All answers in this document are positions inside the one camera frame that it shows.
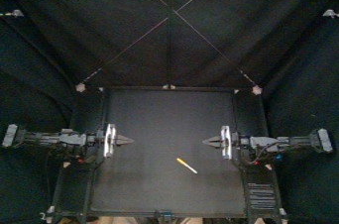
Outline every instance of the pencil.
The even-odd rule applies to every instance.
[[[178,163],[191,170],[192,173],[198,173],[196,170],[180,159],[176,159]]]

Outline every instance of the tent ceiling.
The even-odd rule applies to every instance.
[[[75,84],[250,87],[331,0],[15,1]]]

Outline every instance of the black fabric wall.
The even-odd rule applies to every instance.
[[[0,0],[0,12],[19,9]],[[70,126],[74,90],[54,50],[30,18],[0,18],[0,143],[8,124],[58,132]],[[0,223],[42,223],[56,180],[54,159],[38,149],[0,149]]]
[[[290,54],[279,80],[267,86],[274,136],[303,136],[326,128],[339,146],[339,21],[322,18]],[[339,223],[339,155],[307,152],[284,157],[282,198],[298,223]]]

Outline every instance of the table surface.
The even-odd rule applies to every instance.
[[[222,151],[203,145],[223,125],[235,130],[232,94],[115,90],[108,102],[106,120],[135,143],[116,148],[98,170],[91,210],[243,215],[240,173]]]

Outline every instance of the cable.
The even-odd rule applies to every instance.
[[[108,66],[108,64],[110,63],[112,63],[143,39],[144,39],[144,37],[146,36],[148,36],[148,34],[155,30],[155,29],[158,29],[158,27],[159,26],[162,26],[163,25],[163,23],[166,22],[168,20],[168,18],[166,18],[163,21],[160,21],[156,25],[155,25],[155,27],[152,27],[151,28],[151,30],[148,30],[147,32],[146,32],[146,34],[143,34],[143,36],[139,38],[139,39],[136,39],[134,42],[132,42],[132,44],[110,60],[110,61],[107,61],[104,64],[103,64],[103,66],[83,80],[83,82],[82,83],[84,83],[84,82],[87,82],[87,81],[90,81],[91,80],[91,78],[103,70],[103,68],[104,67],[107,67]]]
[[[259,152],[256,158],[254,159],[252,162],[250,162],[250,165],[252,165],[252,164],[259,160],[259,157],[260,157],[263,151],[264,151],[266,149],[268,149],[270,147],[272,147],[274,145],[276,145],[276,144],[279,144],[279,142],[271,143],[270,145],[267,145],[267,146],[260,150],[260,152]]]
[[[179,18],[184,21],[184,23],[191,27],[191,29],[196,32],[196,34],[204,39],[204,41],[210,44],[210,46],[215,49],[215,51],[223,56],[223,58],[228,61],[231,66],[239,71],[243,77],[251,82],[252,85],[256,85],[255,81],[250,78],[250,76],[243,72],[243,70],[238,67],[238,65],[228,59],[228,57],[222,53],[222,51],[216,48],[216,46],[208,41],[206,36],[198,31],[198,29],[190,24],[186,18],[174,11],[174,13],[179,16]]]
[[[188,23],[188,21],[184,19],[184,17],[179,14],[179,11],[182,11],[188,4],[192,3],[192,1],[195,0],[190,0],[176,11],[172,10],[174,14],[179,16],[179,18],[186,22],[186,24],[192,28],[192,30],[198,33],[198,35],[204,39],[204,41],[210,44],[210,46],[214,48],[214,50],[223,56],[223,58],[228,61],[228,63],[231,64],[231,66],[240,72],[242,76],[251,82],[252,85],[256,85],[255,81],[250,78],[250,76],[243,72],[243,70],[238,67],[238,65],[228,59],[228,57],[226,56],[224,53],[222,53],[222,51],[216,48],[216,46],[208,41],[208,39],[204,37],[204,35],[196,30],[196,28]],[[134,45],[136,43],[139,43],[139,41],[142,41],[142,39],[168,20],[168,17],[83,80],[83,82],[80,82],[80,84],[86,83],[87,81],[91,80],[91,78],[103,70],[104,67],[107,67],[107,65],[110,63],[112,63],[122,54],[126,53],[126,51],[134,47]]]

